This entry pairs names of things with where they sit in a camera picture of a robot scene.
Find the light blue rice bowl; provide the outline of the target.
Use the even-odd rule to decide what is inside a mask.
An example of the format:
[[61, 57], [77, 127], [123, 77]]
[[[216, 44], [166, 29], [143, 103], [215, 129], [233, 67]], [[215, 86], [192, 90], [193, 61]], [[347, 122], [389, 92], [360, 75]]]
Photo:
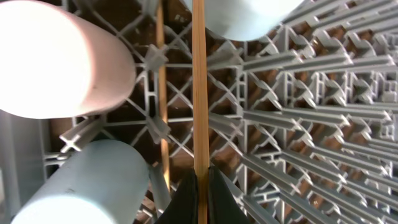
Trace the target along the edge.
[[225, 39], [256, 40], [302, 3], [303, 0], [205, 0], [205, 27]]

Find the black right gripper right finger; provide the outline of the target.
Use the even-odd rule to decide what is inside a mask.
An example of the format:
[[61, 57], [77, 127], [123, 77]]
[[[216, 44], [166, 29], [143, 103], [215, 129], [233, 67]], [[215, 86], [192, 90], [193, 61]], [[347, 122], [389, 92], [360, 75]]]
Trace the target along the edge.
[[208, 215], [210, 224], [249, 224], [215, 166], [208, 168]]

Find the light blue cup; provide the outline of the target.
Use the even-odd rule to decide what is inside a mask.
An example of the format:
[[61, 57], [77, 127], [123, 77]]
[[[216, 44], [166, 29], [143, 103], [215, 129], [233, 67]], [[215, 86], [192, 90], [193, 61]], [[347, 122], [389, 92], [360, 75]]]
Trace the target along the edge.
[[130, 145], [87, 144], [50, 176], [13, 224], [132, 224], [149, 184], [149, 167]]

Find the wooden chopstick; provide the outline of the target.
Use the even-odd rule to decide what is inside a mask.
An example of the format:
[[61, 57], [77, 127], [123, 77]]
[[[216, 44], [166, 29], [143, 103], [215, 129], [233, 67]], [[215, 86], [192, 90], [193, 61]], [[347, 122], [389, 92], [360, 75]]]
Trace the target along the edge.
[[[162, 0], [159, 0], [156, 11], [156, 42], [159, 49], [165, 45], [164, 38], [164, 12], [162, 7]], [[161, 66], [159, 68], [159, 113], [162, 120], [167, 123], [167, 84], [166, 84], [166, 68]], [[169, 163], [169, 144], [165, 139], [160, 142], [162, 165], [164, 171], [164, 179], [167, 189], [170, 190], [170, 163]]]
[[198, 179], [198, 223], [208, 223], [209, 120], [205, 37], [205, 2], [192, 1], [193, 151]]

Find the pink cup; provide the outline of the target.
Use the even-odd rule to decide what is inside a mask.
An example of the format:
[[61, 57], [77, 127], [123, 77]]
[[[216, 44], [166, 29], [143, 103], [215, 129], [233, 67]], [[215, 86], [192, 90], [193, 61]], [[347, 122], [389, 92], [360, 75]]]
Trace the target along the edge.
[[1, 109], [34, 119], [105, 113], [133, 92], [127, 47], [104, 29], [41, 1], [1, 3]]

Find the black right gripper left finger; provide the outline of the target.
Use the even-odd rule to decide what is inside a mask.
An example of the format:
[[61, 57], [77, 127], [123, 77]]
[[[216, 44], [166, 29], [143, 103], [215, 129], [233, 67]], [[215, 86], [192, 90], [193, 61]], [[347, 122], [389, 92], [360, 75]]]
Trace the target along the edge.
[[198, 223], [198, 181], [190, 169], [180, 182], [177, 191], [163, 214], [155, 224], [197, 224]]

